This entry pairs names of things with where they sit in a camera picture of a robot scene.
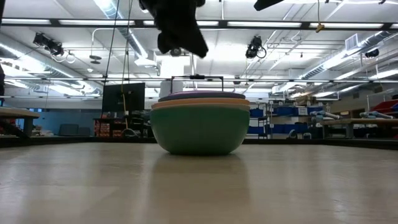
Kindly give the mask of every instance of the ceiling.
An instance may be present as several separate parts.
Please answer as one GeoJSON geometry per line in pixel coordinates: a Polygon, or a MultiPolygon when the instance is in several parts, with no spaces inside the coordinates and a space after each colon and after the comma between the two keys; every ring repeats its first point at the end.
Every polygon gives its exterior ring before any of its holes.
{"type": "MultiPolygon", "coordinates": [[[[206,4],[197,9],[197,19],[205,20],[257,20],[257,21],[317,21],[318,13],[323,22],[397,22],[398,1],[344,0],[319,5],[314,0],[287,0],[271,6],[261,12],[253,8],[254,0],[207,0],[206,4]]],[[[129,0],[120,0],[121,14],[129,14],[129,0]]],[[[67,18],[67,19],[106,19],[94,0],[7,0],[4,17],[18,18],[67,18]]],[[[150,14],[139,9],[138,1],[132,5],[131,19],[152,19],[150,14]]],[[[62,65],[85,77],[102,77],[106,74],[109,59],[109,74],[120,77],[127,65],[124,64],[124,48],[126,39],[116,30],[113,43],[112,29],[98,30],[94,35],[92,45],[93,55],[102,57],[101,64],[90,63],[91,37],[95,28],[60,28],[60,27],[13,27],[4,26],[1,33],[24,44],[28,48],[51,58],[44,49],[36,49],[32,43],[35,33],[42,32],[48,37],[61,42],[65,50],[75,54],[74,63],[62,62],[62,65]],[[111,45],[113,50],[109,58],[111,45]]],[[[160,55],[157,49],[155,28],[133,29],[141,45],[149,52],[160,55]]],[[[197,58],[196,72],[201,75],[222,75],[234,78],[236,75],[249,78],[296,78],[292,70],[305,70],[322,62],[323,58],[345,47],[345,40],[354,34],[367,37],[374,31],[328,31],[319,33],[313,30],[259,30],[259,29],[203,29],[203,36],[208,44],[208,55],[197,58]],[[263,44],[267,41],[267,57],[264,60],[247,61],[245,52],[248,43],[254,35],[262,37],[263,44]]],[[[380,57],[393,52],[398,46],[388,42],[380,46],[380,57]]],[[[156,77],[153,68],[139,67],[131,59],[129,69],[131,75],[137,78],[156,77]]],[[[363,59],[371,63],[375,59],[363,59]]],[[[341,73],[349,72],[361,66],[360,56],[337,65],[334,70],[341,73]]],[[[191,74],[191,68],[186,66],[184,74],[191,74]]],[[[157,87],[160,82],[148,84],[157,87]]],[[[253,88],[270,89],[273,83],[260,83],[253,88]]]]}

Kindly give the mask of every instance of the table surface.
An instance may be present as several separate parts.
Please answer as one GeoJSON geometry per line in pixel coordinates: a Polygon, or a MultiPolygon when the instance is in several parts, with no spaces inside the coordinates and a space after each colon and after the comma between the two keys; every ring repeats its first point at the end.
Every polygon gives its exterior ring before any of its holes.
{"type": "Polygon", "coordinates": [[[333,125],[333,124],[398,124],[398,119],[336,119],[321,121],[322,125],[333,125]]]}
{"type": "Polygon", "coordinates": [[[0,164],[2,224],[398,223],[397,151],[82,143],[1,149],[0,164]]]}
{"type": "Polygon", "coordinates": [[[0,107],[0,118],[39,118],[40,114],[27,109],[0,107]]]}

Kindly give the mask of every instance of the duct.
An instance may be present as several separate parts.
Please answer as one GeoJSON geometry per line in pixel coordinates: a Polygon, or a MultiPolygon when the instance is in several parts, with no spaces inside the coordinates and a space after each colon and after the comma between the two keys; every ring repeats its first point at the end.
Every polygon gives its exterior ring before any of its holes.
{"type": "MultiPolygon", "coordinates": [[[[95,4],[101,9],[106,18],[115,19],[115,15],[117,15],[117,19],[124,19],[123,15],[120,11],[117,10],[117,3],[115,4],[114,0],[94,0],[95,4]]],[[[127,39],[130,46],[134,50],[134,53],[139,58],[147,58],[148,53],[145,51],[143,46],[138,42],[136,36],[131,32],[130,29],[126,28],[117,28],[121,35],[127,39]]]]}
{"type": "MultiPolygon", "coordinates": [[[[45,76],[57,78],[86,78],[82,74],[73,71],[61,63],[57,63],[51,58],[48,58],[36,51],[32,51],[32,49],[12,40],[4,34],[0,34],[0,49],[10,52],[10,54],[14,55],[13,58],[19,58],[18,60],[22,61],[28,69],[32,67],[36,68],[37,71],[51,71],[50,74],[45,74],[45,76]]],[[[91,82],[90,84],[87,83],[87,86],[90,86],[92,89],[97,88],[100,91],[102,91],[103,88],[102,85],[95,82],[91,82]]]]}
{"type": "Polygon", "coordinates": [[[378,43],[387,38],[391,37],[392,35],[396,34],[398,31],[380,31],[377,34],[374,34],[365,40],[363,40],[357,48],[354,50],[350,50],[347,52],[345,48],[338,50],[337,52],[330,54],[329,56],[325,57],[323,62],[319,65],[312,67],[304,71],[304,74],[300,76],[301,79],[307,80],[315,75],[318,75],[321,72],[328,70],[334,66],[341,64],[342,62],[348,60],[350,57],[360,54],[366,53],[375,47],[378,43]]]}

